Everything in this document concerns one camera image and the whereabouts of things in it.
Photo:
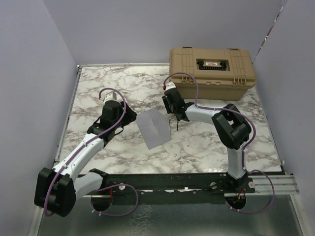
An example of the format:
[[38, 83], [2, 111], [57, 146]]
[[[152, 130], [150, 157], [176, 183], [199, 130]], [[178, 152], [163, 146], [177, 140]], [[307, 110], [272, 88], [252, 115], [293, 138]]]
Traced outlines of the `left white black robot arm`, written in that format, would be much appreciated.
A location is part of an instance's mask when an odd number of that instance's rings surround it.
[[79, 176], [87, 163], [115, 137], [116, 130], [123, 129], [137, 117], [126, 99], [117, 100], [117, 96], [123, 96], [121, 92], [114, 88], [106, 90], [105, 96], [98, 94], [103, 100], [101, 116], [88, 128], [81, 143], [66, 159], [50, 169], [43, 168], [37, 176], [34, 204], [43, 208], [47, 217], [54, 214], [65, 217], [76, 201], [86, 194], [112, 194], [118, 187], [117, 184], [110, 185], [106, 180], [108, 174], [98, 169]]

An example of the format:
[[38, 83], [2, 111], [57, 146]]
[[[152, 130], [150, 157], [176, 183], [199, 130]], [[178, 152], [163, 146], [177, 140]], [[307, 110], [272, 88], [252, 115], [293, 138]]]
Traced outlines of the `aluminium extrusion frame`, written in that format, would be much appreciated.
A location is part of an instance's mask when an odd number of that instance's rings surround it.
[[[108, 93], [107, 88], [103, 88], [99, 93], [103, 96]], [[253, 179], [250, 182], [250, 187], [255, 189], [253, 194], [265, 194], [265, 195], [292, 195], [297, 192], [297, 185], [294, 176], [291, 175], [269, 175], [260, 170], [248, 171], [247, 174]], [[225, 194], [225, 198], [235, 198], [235, 200], [240, 201], [245, 197], [245, 193], [239, 193], [237, 196], [232, 196], [231, 194]]]

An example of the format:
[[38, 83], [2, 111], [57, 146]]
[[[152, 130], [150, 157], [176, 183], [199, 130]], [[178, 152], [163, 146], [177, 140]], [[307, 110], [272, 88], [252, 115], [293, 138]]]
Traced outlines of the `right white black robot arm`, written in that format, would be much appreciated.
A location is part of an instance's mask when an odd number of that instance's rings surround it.
[[186, 103], [176, 88], [165, 88], [162, 99], [167, 112], [174, 114], [177, 121], [196, 121], [215, 127], [228, 153], [226, 187], [231, 192], [242, 189], [248, 176], [244, 150], [256, 136], [253, 122], [240, 113], [234, 104], [211, 108]]

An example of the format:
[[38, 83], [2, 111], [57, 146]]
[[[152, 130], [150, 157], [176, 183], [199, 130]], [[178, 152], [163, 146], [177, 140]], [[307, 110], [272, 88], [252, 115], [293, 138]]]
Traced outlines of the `grey envelope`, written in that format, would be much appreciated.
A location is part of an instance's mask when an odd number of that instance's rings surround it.
[[136, 124], [148, 149], [171, 141], [169, 119], [157, 109], [150, 109], [137, 115]]

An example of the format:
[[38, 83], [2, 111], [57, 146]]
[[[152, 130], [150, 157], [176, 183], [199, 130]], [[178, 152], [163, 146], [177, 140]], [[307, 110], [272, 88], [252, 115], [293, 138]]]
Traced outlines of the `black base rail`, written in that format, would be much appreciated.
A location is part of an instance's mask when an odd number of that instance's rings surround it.
[[115, 205], [224, 204], [225, 194], [254, 193], [249, 176], [234, 180], [227, 173], [101, 174], [101, 194], [112, 193]]

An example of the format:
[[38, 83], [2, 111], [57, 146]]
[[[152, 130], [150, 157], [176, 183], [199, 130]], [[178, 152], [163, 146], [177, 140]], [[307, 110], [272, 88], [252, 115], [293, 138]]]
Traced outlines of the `tan plastic tool case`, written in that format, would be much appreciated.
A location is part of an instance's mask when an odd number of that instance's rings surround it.
[[170, 80], [184, 99], [239, 101], [257, 78], [249, 51], [172, 48]]

